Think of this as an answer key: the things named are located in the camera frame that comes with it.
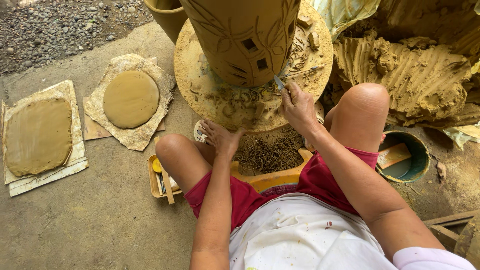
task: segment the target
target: gravel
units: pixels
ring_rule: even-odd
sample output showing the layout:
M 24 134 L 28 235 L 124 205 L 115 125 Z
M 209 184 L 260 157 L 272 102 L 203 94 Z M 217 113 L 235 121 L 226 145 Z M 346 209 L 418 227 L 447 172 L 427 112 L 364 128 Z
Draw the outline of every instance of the gravel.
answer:
M 10 7 L 0 14 L 0 76 L 93 50 L 152 20 L 140 0 L 39 0 Z

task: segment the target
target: clay cylinder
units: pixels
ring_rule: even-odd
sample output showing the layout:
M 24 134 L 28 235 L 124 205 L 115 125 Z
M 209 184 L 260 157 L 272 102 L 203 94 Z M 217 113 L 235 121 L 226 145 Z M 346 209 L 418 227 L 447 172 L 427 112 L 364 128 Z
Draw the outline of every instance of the clay cylinder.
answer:
M 208 63 L 224 81 L 261 86 L 285 67 L 300 0 L 180 0 Z
M 156 23 L 159 24 L 173 43 L 187 20 L 187 14 L 178 0 L 144 0 Z

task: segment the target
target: hand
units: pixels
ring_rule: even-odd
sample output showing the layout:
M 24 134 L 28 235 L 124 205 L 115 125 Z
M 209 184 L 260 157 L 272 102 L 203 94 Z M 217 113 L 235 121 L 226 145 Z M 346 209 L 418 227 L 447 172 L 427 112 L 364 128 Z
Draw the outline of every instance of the hand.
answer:
M 296 83 L 288 83 L 285 88 L 282 89 L 280 111 L 290 125 L 306 137 L 321 126 L 315 115 L 313 96 L 303 92 Z
M 208 118 L 200 121 L 200 125 L 200 131 L 207 136 L 205 138 L 207 143 L 215 147 L 216 156 L 226 155 L 231 160 L 239 147 L 240 137 L 245 134 L 245 129 L 241 128 L 232 134 Z

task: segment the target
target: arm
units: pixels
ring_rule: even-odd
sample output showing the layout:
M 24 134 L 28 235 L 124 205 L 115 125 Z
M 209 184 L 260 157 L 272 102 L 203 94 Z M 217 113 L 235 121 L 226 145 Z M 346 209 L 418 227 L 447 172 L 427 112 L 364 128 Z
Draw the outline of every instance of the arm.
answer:
M 209 119 L 201 124 L 207 142 L 216 148 L 216 156 L 193 237 L 190 269 L 228 269 L 232 217 L 230 163 L 243 132 L 231 134 Z
M 282 91 L 281 110 L 290 124 L 318 150 L 350 204 L 391 260 L 400 249 L 444 249 L 405 200 L 378 173 L 337 142 L 318 123 L 313 98 L 296 84 Z

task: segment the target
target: knee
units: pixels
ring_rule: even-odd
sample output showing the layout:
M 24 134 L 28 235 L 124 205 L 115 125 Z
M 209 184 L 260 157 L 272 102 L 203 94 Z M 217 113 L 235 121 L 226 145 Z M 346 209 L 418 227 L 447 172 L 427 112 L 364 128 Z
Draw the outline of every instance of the knee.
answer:
M 160 138 L 155 146 L 157 158 L 171 156 L 175 151 L 182 149 L 182 145 L 190 143 L 190 139 L 180 134 L 168 134 Z
M 388 112 L 390 95 L 386 88 L 379 84 L 364 83 L 350 88 L 340 102 L 349 106 L 371 112 Z

